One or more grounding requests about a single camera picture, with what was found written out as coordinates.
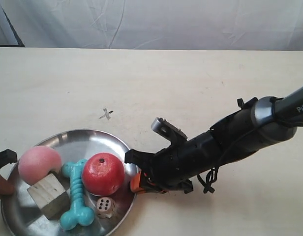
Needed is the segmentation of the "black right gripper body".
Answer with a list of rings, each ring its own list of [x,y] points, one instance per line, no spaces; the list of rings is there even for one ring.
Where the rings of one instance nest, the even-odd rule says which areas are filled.
[[[151,159],[151,180],[165,191],[193,191],[190,178],[213,167],[222,151],[210,132],[157,152]]]

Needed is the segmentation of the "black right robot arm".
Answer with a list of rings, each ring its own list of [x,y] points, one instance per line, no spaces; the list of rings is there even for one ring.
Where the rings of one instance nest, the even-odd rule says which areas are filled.
[[[284,98],[267,96],[237,100],[239,110],[192,139],[163,118],[151,129],[170,141],[156,153],[129,150],[125,163],[139,168],[129,182],[131,192],[193,191],[197,177],[204,193],[213,193],[221,166],[243,160],[260,149],[287,141],[303,127],[303,87]]]

